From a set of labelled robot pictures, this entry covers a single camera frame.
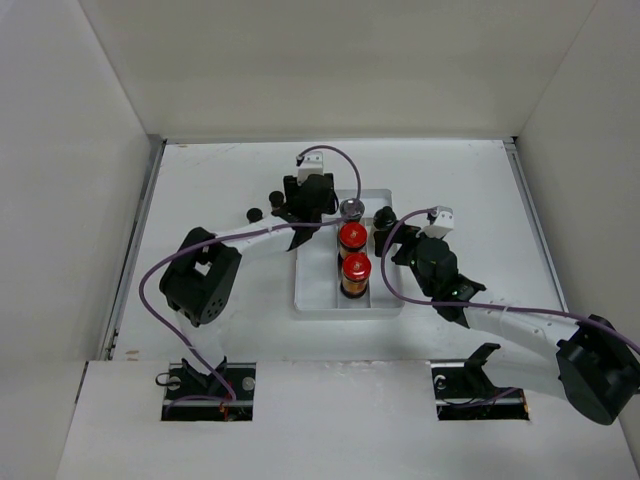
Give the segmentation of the white salt knob-top bottle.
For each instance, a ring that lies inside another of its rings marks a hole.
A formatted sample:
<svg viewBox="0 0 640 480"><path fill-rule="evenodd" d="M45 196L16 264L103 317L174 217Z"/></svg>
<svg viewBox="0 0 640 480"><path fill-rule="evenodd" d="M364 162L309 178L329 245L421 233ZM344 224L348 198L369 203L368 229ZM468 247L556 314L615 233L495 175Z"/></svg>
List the white salt knob-top bottle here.
<svg viewBox="0 0 640 480"><path fill-rule="evenodd" d="M397 216L391 206L386 205L377 210L373 217L371 235L376 251L381 252L384 244L397 223Z"/></svg>

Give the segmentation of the small black-cap spice bottle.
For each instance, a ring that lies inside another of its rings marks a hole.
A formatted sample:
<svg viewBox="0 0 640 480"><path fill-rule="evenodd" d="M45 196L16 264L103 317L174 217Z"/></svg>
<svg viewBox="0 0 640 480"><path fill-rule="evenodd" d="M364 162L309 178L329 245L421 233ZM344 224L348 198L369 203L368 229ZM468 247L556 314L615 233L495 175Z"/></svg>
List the small black-cap spice bottle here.
<svg viewBox="0 0 640 480"><path fill-rule="evenodd" d="M285 196L281 191L272 191L269 194L268 199L272 210L281 208L285 203Z"/></svg>

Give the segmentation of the red-lid sauce jar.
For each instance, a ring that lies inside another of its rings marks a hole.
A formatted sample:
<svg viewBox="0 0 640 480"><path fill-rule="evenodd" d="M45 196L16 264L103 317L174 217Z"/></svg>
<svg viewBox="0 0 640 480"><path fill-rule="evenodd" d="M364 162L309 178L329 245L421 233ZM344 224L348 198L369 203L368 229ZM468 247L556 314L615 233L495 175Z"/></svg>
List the red-lid sauce jar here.
<svg viewBox="0 0 640 480"><path fill-rule="evenodd" d="M344 223L338 231L338 251L341 260L349 255L362 252L367 244L367 230L359 222Z"/></svg>
<svg viewBox="0 0 640 480"><path fill-rule="evenodd" d="M372 264L364 252L348 255L341 267L341 292L349 299L362 297L368 288Z"/></svg>

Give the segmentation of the black-label spice bottle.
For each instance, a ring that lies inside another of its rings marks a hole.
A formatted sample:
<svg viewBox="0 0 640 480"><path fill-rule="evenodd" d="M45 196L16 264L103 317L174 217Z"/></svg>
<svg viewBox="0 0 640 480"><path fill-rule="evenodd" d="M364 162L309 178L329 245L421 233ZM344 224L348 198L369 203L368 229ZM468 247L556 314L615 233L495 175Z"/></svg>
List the black-label spice bottle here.
<svg viewBox="0 0 640 480"><path fill-rule="evenodd" d="M260 208L252 207L246 212L246 219L250 224L257 223L264 218L264 213Z"/></svg>

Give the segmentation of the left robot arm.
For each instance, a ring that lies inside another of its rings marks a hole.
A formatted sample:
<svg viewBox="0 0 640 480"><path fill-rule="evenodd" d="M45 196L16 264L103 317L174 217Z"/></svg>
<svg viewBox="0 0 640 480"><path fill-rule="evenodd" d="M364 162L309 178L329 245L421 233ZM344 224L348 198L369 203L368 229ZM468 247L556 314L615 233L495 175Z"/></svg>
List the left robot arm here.
<svg viewBox="0 0 640 480"><path fill-rule="evenodd" d="M258 208L247 211L249 224L245 227L219 234L193 228L181 249L213 239L217 242L172 260L161 277L160 292L176 312L181 333L208 363L197 366L190 375L190 386L202 398L214 398L224 387L224 373L216 368L224 353L211 324L227 306L238 271L309 241L323 217L338 209L334 176L312 173L301 180L287 175L283 188L269 194L269 202L268 214Z"/></svg>

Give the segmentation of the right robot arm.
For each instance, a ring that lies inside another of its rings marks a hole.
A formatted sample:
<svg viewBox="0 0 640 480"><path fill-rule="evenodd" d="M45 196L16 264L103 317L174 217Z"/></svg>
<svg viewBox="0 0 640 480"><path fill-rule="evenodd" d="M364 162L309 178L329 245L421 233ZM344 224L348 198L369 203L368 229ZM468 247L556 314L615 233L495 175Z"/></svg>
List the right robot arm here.
<svg viewBox="0 0 640 480"><path fill-rule="evenodd" d="M399 247L391 260L410 269L425 296L422 305L449 323L499 336L548 362L541 372L518 368L508 386L531 379L532 390L566 400L601 425L612 424L638 395L639 347L607 319L494 300L485 285L459 272L447 242L425 229L395 221L375 229L373 238L381 262L389 260L392 245Z"/></svg>

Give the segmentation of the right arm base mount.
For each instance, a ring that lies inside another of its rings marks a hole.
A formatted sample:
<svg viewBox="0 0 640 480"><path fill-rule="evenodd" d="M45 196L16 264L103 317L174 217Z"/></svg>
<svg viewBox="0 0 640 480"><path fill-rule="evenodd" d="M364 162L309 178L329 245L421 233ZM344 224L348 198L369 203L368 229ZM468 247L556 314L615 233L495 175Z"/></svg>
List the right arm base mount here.
<svg viewBox="0 0 640 480"><path fill-rule="evenodd" d="M440 421L529 420L524 392L495 386L483 370L489 357L499 349L499 344L485 343L466 359L430 363Z"/></svg>

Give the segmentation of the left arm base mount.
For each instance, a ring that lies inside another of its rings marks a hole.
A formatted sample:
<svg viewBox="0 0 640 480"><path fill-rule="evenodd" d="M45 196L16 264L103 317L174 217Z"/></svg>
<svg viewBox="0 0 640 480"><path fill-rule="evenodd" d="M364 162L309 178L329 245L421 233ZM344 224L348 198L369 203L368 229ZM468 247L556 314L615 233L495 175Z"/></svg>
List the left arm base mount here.
<svg viewBox="0 0 640 480"><path fill-rule="evenodd" d="M228 363L216 368L235 396L212 373L200 372L186 359L172 363L158 374L163 389L163 422L248 422L253 419L257 365Z"/></svg>

